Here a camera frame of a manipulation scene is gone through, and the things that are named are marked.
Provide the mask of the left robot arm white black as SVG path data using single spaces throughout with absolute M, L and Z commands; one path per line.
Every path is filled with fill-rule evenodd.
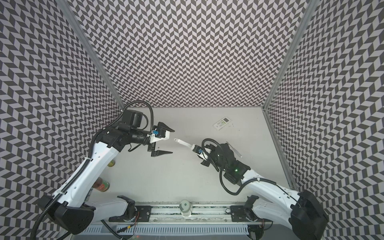
M 92 204 L 86 203 L 87 195 L 103 170 L 126 145 L 147 146 L 152 157 L 167 155 L 167 151 L 156 150 L 156 143 L 168 140 L 173 132 L 163 122 L 154 124 L 154 112 L 149 103 L 142 100 L 128 103 L 116 120 L 93 136 L 88 156 L 71 177 L 52 196 L 40 198 L 42 213 L 35 221 L 30 238 L 37 238 L 39 225 L 45 217 L 67 230 L 63 239 L 83 232 L 93 222 L 114 217 L 135 221 L 138 211 L 134 200 L 118 196 L 109 202 Z

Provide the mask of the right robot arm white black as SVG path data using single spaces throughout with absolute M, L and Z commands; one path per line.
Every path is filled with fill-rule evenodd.
M 219 173 L 220 184 L 228 194 L 238 196 L 243 189 L 256 194 L 244 208 L 250 221 L 263 219 L 283 225 L 300 240 L 323 239 L 329 217 L 313 193 L 291 190 L 264 178 L 237 160 L 229 144 L 206 138 L 197 153 L 202 165 L 212 165 Z

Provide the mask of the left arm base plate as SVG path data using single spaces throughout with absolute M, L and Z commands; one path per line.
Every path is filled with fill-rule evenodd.
M 109 222 L 113 223 L 134 223 L 149 222 L 152 206 L 128 207 L 122 216 L 110 217 Z

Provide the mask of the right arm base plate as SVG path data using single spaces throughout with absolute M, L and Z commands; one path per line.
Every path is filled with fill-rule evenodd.
M 245 208 L 240 205 L 232 205 L 229 207 L 229 212 L 231 215 L 232 222 L 234 223 L 272 223 L 268 219 L 259 218 L 252 208 Z

